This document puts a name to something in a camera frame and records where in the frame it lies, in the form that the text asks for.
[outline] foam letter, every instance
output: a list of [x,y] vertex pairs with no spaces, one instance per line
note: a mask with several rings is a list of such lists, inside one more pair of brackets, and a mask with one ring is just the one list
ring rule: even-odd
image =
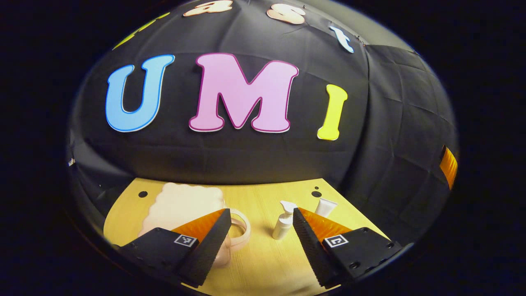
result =
[[355,50],[352,49],[352,47],[349,46],[349,37],[345,36],[342,30],[335,28],[333,26],[329,26],[329,29],[333,30],[336,33],[336,38],[340,42],[341,46],[343,46],[348,52],[353,53]]
[[302,17],[302,15],[305,15],[305,12],[302,9],[287,4],[273,4],[270,9],[267,10],[267,15],[270,18],[295,25],[305,22],[305,19]]
[[343,103],[347,100],[347,93],[341,87],[333,84],[327,85],[327,92],[329,93],[329,106],[323,126],[318,130],[318,138],[334,141],[340,135],[338,125],[340,124]]
[[121,45],[122,45],[123,43],[125,43],[126,41],[132,39],[133,36],[135,36],[135,34],[137,34],[137,32],[140,32],[140,31],[146,29],[149,25],[153,24],[156,20],[158,20],[158,19],[160,19],[160,18],[163,18],[163,17],[165,17],[165,16],[167,16],[167,15],[169,15],[169,14],[170,14],[169,12],[168,12],[168,13],[165,13],[165,14],[163,14],[162,16],[160,16],[160,17],[154,19],[153,21],[148,22],[146,25],[144,25],[144,26],[140,27],[139,29],[135,30],[133,33],[129,34],[128,37],[124,38],[121,42],[119,42],[119,44],[115,45],[115,47],[113,48],[113,50],[116,49],[117,47],[121,46]]
[[196,63],[203,68],[203,79],[197,114],[188,122],[192,130],[213,132],[225,125],[225,120],[217,113],[220,97],[236,129],[243,127],[261,101],[259,114],[251,122],[252,128],[267,133],[289,130],[287,107],[292,79],[299,73],[296,66],[271,61],[248,83],[232,54],[204,54],[197,58]]
[[232,1],[230,0],[219,0],[219,1],[212,1],[208,3],[204,3],[201,5],[197,5],[194,9],[191,11],[187,11],[183,14],[183,16],[192,16],[192,15],[198,15],[201,13],[214,13],[214,12],[223,12],[228,11],[232,9],[230,6],[232,4]]
[[143,129],[154,120],[159,111],[164,70],[174,58],[173,55],[167,54],[144,61],[143,69],[146,70],[146,77],[143,101],[140,107],[132,112],[124,110],[123,94],[126,78],[133,72],[133,65],[124,66],[109,76],[106,96],[106,120],[109,126],[123,133],[134,132]]

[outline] letter u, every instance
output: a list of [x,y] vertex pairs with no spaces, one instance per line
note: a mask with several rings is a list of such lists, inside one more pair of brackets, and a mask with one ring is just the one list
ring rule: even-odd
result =
[[144,61],[146,70],[144,78],[143,100],[140,107],[132,112],[124,110],[123,94],[126,78],[134,70],[127,65],[114,71],[108,78],[106,95],[106,120],[109,126],[119,132],[134,132],[150,124],[159,111],[163,74],[166,66],[174,61],[171,54],[159,55]]

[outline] screw hole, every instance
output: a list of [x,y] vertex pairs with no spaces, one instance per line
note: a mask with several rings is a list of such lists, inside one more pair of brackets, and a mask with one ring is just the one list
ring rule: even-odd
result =
[[358,268],[358,267],[360,267],[360,262],[358,262],[358,261],[353,262],[353,263],[351,263],[351,264],[349,265],[349,268],[351,268],[351,269],[356,269],[356,268]]

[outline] white sponge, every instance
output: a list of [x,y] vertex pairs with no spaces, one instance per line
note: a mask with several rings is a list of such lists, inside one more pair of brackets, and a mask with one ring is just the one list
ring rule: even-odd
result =
[[224,207],[219,188],[166,183],[151,205],[138,236],[156,227],[172,230]]

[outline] orange soft pad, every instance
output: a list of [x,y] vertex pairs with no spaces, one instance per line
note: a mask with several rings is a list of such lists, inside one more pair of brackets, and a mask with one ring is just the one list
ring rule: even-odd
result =
[[314,231],[314,234],[320,243],[326,238],[351,231],[351,229],[316,213],[312,213],[302,208],[298,209],[301,214],[303,214],[305,220],[307,220],[307,223],[309,223],[310,228],[312,228],[312,231]]
[[183,235],[192,236],[193,238],[197,238],[199,242],[202,242],[203,239],[205,239],[208,232],[210,231],[210,229],[212,229],[214,224],[216,224],[217,219],[219,219],[219,216],[221,216],[221,214],[223,214],[224,211],[225,209],[211,212],[210,214],[206,214],[200,218],[183,224],[173,229],[172,231]]

